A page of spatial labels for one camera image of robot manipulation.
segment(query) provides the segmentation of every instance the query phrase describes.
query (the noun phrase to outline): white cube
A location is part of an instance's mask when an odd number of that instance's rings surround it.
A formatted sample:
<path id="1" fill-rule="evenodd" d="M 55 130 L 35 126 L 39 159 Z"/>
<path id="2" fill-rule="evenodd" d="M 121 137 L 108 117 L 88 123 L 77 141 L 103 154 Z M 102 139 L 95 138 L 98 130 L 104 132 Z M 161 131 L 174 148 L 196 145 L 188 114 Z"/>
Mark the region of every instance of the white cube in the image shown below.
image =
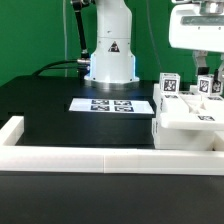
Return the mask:
<path id="1" fill-rule="evenodd" d="M 223 92 L 223 83 L 214 81 L 214 75 L 200 75 L 198 92 L 206 96 L 219 96 Z"/>
<path id="2" fill-rule="evenodd" d="M 176 73 L 160 73 L 160 90 L 165 94 L 178 94 L 180 76 Z"/>

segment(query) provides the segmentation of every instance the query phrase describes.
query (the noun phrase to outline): white paper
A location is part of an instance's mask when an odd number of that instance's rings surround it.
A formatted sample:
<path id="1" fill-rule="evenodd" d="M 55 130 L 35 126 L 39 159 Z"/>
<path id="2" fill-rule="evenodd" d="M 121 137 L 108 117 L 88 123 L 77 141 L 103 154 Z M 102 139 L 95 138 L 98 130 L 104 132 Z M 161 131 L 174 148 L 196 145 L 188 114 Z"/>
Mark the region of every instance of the white paper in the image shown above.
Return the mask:
<path id="1" fill-rule="evenodd" d="M 154 114 L 148 101 L 73 99 L 69 111 Z"/>

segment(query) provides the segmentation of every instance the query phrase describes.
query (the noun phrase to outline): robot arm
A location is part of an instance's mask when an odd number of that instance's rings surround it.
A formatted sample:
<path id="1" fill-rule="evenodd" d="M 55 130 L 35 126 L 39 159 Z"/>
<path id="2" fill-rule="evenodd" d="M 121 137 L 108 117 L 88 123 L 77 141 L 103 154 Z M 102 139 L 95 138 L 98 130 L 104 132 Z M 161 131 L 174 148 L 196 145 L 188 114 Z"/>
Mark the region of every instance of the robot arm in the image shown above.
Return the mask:
<path id="1" fill-rule="evenodd" d="M 135 56 L 131 53 L 132 14 L 124 0 L 72 0 L 76 17 L 90 3 L 97 8 L 97 48 L 91 55 L 90 73 L 85 83 L 102 88 L 126 89 L 138 86 L 135 76 Z M 80 40 L 84 40 L 81 19 Z"/>
<path id="2" fill-rule="evenodd" d="M 224 60 L 224 0 L 172 0 L 169 40 L 172 47 L 190 49 L 197 66 L 196 75 L 208 75 L 207 52 L 221 53 Z M 214 79 L 224 81 L 224 62 Z"/>

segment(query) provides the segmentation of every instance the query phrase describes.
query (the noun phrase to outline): black table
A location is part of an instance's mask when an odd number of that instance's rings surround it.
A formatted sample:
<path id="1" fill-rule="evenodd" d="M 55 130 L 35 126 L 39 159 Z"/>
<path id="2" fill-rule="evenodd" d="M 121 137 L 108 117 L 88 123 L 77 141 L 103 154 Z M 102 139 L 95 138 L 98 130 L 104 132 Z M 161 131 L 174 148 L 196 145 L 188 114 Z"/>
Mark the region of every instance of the black table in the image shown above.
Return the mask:
<path id="1" fill-rule="evenodd" d="M 107 91 L 84 86 L 77 78 L 17 77 L 0 88 L 0 120 L 24 115 L 20 145 L 152 148 L 154 115 L 71 112 L 73 98 L 152 100 L 153 85 Z"/>
<path id="2" fill-rule="evenodd" d="M 75 78 L 18 77 L 0 88 L 1 126 L 24 115 L 25 146 L 151 148 L 154 115 L 68 111 L 74 97 L 154 107 L 152 83 L 140 86 L 110 92 Z M 218 176 L 0 172 L 2 224 L 222 224 L 223 207 Z"/>

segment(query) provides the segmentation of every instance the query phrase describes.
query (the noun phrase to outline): green wall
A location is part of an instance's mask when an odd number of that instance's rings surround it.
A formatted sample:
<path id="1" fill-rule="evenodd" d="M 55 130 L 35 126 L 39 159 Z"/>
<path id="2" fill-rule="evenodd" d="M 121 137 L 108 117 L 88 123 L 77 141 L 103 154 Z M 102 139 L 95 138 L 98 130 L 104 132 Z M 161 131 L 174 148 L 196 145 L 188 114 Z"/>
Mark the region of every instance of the green wall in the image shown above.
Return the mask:
<path id="1" fill-rule="evenodd" d="M 137 75 L 143 80 L 158 80 L 156 62 L 147 25 L 146 1 L 155 43 L 164 72 L 177 72 L 183 81 L 195 80 L 192 52 L 172 49 L 168 43 L 171 0 L 126 0 L 133 13 L 132 51 L 137 57 Z M 80 55 L 74 12 L 67 1 L 69 58 Z M 64 59 L 63 0 L 0 1 L 0 85 L 13 77 L 30 75 L 47 63 Z M 96 43 L 96 8 L 83 10 L 85 32 L 90 52 Z M 208 57 L 212 70 L 219 66 L 216 54 Z M 64 75 L 48 72 L 47 75 Z"/>

